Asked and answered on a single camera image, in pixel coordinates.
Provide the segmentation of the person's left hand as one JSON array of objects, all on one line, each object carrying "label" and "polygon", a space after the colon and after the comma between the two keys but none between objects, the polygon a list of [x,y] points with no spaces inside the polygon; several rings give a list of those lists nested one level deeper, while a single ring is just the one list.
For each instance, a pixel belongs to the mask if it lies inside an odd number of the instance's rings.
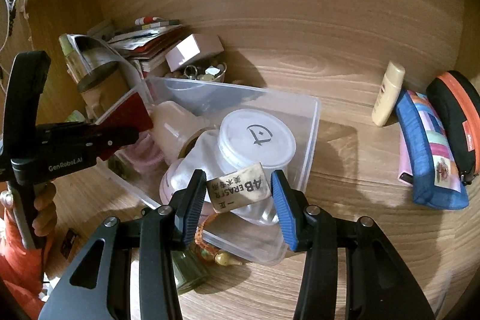
[{"label": "person's left hand", "polygon": [[[54,202],[55,194],[55,185],[52,182],[49,182],[37,194],[37,197],[34,200],[33,205],[37,210],[38,215],[32,222],[32,228],[35,235],[38,237],[46,237],[55,229],[58,219]],[[6,188],[1,191],[1,206],[6,211],[7,218],[16,227],[14,198],[11,192]]]}]

